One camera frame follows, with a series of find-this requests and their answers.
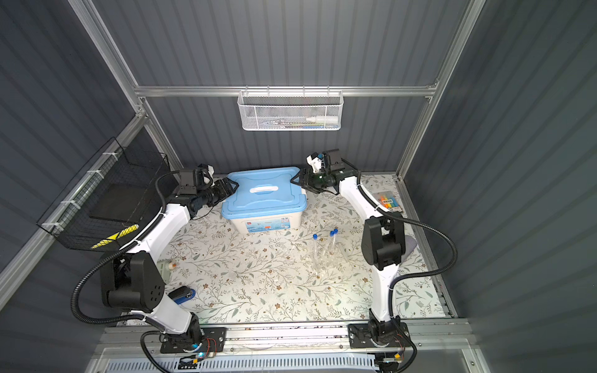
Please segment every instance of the table surface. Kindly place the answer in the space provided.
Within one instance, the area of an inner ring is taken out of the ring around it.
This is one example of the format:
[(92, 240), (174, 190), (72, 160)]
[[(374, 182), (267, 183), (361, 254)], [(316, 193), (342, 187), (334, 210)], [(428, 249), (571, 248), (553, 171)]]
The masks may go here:
[[(372, 193), (389, 190), (402, 205), (391, 175), (362, 179)], [(182, 285), (195, 289), (195, 298), (181, 306), (202, 323), (368, 319), (372, 270), (361, 254), (363, 222), (341, 196), (308, 192), (307, 201), (297, 229), (240, 234), (221, 216), (221, 204), (189, 222), (162, 255), (178, 264), (167, 291)], [(325, 248), (335, 227), (338, 247), (324, 252), (316, 273), (311, 237), (324, 237), (319, 244)], [(405, 232), (414, 236), (409, 225)], [(426, 270), (418, 247), (400, 265), (401, 274)], [(404, 318), (445, 316), (430, 278), (399, 283), (395, 305)]]

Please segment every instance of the red wire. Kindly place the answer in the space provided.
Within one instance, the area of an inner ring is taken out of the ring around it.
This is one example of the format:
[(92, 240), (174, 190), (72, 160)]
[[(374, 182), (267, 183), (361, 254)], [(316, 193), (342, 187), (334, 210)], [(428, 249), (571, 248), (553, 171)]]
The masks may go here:
[(217, 345), (217, 343), (216, 343), (216, 340), (215, 340), (215, 339), (213, 339), (213, 338), (207, 338), (207, 343), (208, 343), (208, 344), (210, 343), (210, 340), (214, 341), (214, 347), (215, 347), (215, 349), (216, 349), (216, 350), (214, 351), (214, 357), (215, 357), (215, 356), (216, 356), (216, 354), (217, 354), (218, 345)]
[[(396, 333), (400, 338), (406, 339), (404, 338), (400, 333)], [(400, 342), (400, 340), (398, 338), (394, 338), (396, 340), (396, 342), (398, 342), (398, 344), (400, 345), (400, 349), (402, 350), (402, 353), (404, 353), (404, 346), (402, 345), (402, 343)]]

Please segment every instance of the ventilation slot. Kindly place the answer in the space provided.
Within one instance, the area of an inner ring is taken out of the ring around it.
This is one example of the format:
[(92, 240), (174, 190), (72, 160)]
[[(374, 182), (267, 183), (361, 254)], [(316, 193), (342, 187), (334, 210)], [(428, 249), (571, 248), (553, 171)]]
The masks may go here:
[[(309, 368), (318, 371), (324, 369), (352, 369), (358, 371), (375, 371), (374, 357), (359, 353), (334, 354), (280, 354), (265, 356), (216, 356), (197, 364), (194, 369), (178, 369), (179, 357), (157, 357), (156, 361), (172, 372), (243, 372), (256, 371), (290, 371), (297, 368)], [(106, 373), (145, 373), (157, 369), (145, 358), (111, 359)]]

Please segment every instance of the plastic container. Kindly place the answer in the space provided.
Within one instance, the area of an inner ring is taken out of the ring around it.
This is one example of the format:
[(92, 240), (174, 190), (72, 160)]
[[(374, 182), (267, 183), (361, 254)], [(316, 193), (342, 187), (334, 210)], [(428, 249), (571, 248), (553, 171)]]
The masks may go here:
[(222, 204), (222, 216), (241, 233), (298, 228), (307, 208), (307, 191), (291, 184), (297, 167), (233, 172), (236, 193)]

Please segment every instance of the wire mesh basket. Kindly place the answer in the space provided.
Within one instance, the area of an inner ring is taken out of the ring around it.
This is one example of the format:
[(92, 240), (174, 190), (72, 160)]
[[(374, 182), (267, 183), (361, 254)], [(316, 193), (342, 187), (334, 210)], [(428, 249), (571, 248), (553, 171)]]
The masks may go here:
[[(84, 182), (66, 200), (54, 201), (56, 210), (49, 208), (38, 220), (38, 226), (66, 248), (118, 250), (140, 233), (161, 207), (154, 183), (170, 170), (164, 154), (119, 147), (102, 156), (106, 160), (87, 171)], [(168, 195), (176, 180), (167, 177), (160, 186)]]
[(342, 92), (323, 95), (255, 95), (241, 91), (238, 109), (247, 131), (334, 131), (340, 129)]

